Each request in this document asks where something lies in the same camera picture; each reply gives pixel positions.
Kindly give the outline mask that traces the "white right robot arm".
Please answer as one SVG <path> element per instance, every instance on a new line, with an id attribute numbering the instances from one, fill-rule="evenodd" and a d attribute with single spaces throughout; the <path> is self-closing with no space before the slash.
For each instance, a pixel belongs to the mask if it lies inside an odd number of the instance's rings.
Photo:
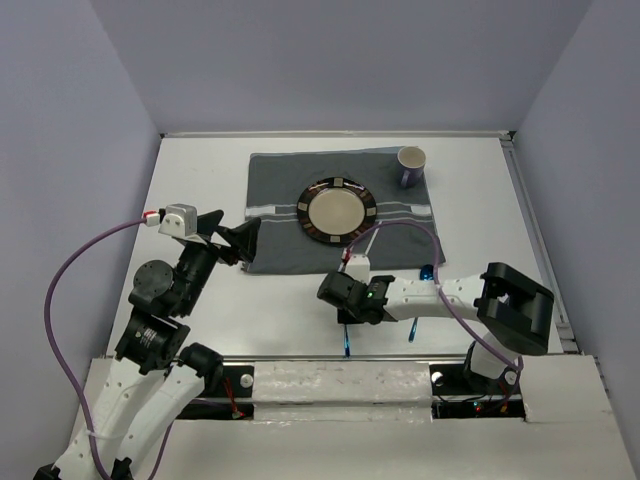
<path id="1" fill-rule="evenodd" d="M 317 298 L 338 311 L 343 325 L 378 325 L 417 318 L 451 318 L 472 338 L 460 368 L 462 384 L 482 392 L 522 358 L 548 354 L 554 294 L 513 267 L 490 263 L 466 278 L 409 280 L 373 276 L 365 283 L 344 271 L 328 273 Z"/>

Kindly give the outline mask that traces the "blue metallic spoon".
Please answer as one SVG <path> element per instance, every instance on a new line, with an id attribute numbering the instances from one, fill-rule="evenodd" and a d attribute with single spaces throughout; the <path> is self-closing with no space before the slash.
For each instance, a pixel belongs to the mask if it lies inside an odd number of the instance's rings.
<path id="1" fill-rule="evenodd" d="M 433 281 L 434 280 L 434 266 L 432 264 L 426 264 L 420 269 L 419 278 L 421 281 Z M 408 342 L 413 343 L 418 329 L 419 318 L 413 319 L 411 329 L 408 335 Z"/>

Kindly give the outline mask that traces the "purple mug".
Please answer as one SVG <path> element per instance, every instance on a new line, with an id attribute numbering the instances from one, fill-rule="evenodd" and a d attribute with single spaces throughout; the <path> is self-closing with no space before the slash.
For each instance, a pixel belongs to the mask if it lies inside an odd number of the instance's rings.
<path id="1" fill-rule="evenodd" d="M 417 146 L 405 146 L 396 155 L 399 185 L 403 189 L 416 186 L 424 177 L 426 153 Z"/>

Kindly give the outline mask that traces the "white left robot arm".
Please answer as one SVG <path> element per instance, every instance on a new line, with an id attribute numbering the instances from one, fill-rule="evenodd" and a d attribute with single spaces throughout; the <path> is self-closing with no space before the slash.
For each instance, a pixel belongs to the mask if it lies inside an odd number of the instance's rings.
<path id="1" fill-rule="evenodd" d="M 51 322 L 55 288 L 80 254 L 74 252 L 56 272 L 45 296 L 45 331 L 78 396 L 84 426 L 56 461 L 37 470 L 36 478 L 132 479 L 156 441 L 167 439 L 184 408 L 200 394 L 219 388 L 224 379 L 222 355 L 199 343 L 186 345 L 190 329 L 181 320 L 194 310 L 217 264 L 250 264 L 256 256 L 260 219 L 228 228 L 221 223 L 223 216 L 221 210 L 199 214 L 193 206 L 172 204 L 90 240 L 95 245 L 119 231 L 145 225 L 183 247 L 176 265 L 151 260 L 134 274 L 130 317 L 93 404 L 62 356 Z"/>

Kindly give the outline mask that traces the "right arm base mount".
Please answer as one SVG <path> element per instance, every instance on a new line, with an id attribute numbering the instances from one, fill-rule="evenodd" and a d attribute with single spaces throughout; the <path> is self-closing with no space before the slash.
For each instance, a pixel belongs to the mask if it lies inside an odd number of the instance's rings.
<path id="1" fill-rule="evenodd" d="M 498 379 L 467 372 L 463 364 L 430 365 L 432 417 L 445 419 L 525 419 L 519 377 L 507 369 Z"/>

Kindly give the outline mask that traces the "blue metallic fork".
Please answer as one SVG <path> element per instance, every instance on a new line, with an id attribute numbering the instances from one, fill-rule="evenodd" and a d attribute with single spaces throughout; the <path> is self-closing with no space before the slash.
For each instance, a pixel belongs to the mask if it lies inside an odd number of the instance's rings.
<path id="1" fill-rule="evenodd" d="M 343 349 L 344 358 L 348 359 L 351 356 L 350 338 L 348 332 L 348 325 L 343 325 Z"/>

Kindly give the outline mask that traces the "grey striped cloth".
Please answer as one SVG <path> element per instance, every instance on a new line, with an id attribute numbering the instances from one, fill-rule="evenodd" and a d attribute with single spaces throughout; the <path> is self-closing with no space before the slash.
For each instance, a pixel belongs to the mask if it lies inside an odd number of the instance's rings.
<path id="1" fill-rule="evenodd" d="M 399 147 L 254 153 L 245 216 L 261 221 L 252 275 L 307 275 L 337 267 L 348 244 L 374 270 L 444 263 L 424 179 L 403 186 Z"/>

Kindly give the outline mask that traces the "dark rimmed dinner plate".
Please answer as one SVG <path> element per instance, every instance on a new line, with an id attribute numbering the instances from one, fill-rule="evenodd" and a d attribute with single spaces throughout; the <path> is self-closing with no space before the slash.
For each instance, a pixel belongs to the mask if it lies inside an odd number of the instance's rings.
<path id="1" fill-rule="evenodd" d="M 296 203 L 302 231 L 311 239 L 344 246 L 373 227 L 377 203 L 362 184 L 343 177 L 329 177 L 306 187 Z"/>

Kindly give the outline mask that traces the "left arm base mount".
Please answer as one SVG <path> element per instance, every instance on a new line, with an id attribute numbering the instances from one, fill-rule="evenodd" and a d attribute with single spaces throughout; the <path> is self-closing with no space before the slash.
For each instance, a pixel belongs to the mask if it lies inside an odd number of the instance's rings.
<path id="1" fill-rule="evenodd" d="M 207 381 L 203 392 L 182 410 L 177 419 L 251 420 L 254 415 L 254 377 L 253 364 L 225 364 L 221 379 Z"/>

